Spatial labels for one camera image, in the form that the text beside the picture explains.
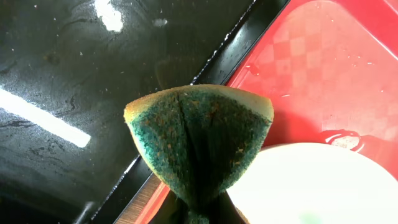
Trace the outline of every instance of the white plate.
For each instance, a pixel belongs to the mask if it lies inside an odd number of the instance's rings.
[[[398,223],[395,178],[367,157],[327,144],[262,151],[228,193],[252,224]]]

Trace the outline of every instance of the black glass stovetop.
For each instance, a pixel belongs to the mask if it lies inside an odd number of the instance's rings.
[[[1,0],[0,223],[115,221],[151,174],[125,105],[224,84],[285,3],[258,2]]]

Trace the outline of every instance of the green scouring pad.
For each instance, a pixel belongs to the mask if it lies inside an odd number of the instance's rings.
[[[255,158],[274,111],[269,99],[246,91],[193,85],[135,100],[124,118],[147,165],[200,213]]]

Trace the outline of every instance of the dirty sponge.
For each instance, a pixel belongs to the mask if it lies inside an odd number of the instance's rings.
[[[135,100],[124,118],[156,176],[200,212],[255,158],[274,111],[270,100],[246,91],[195,85]]]

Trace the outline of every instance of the scrubbing sponge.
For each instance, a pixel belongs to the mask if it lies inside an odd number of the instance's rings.
[[[200,213],[255,158],[274,112],[261,96],[226,86],[195,85],[133,101],[124,117],[148,166]]]

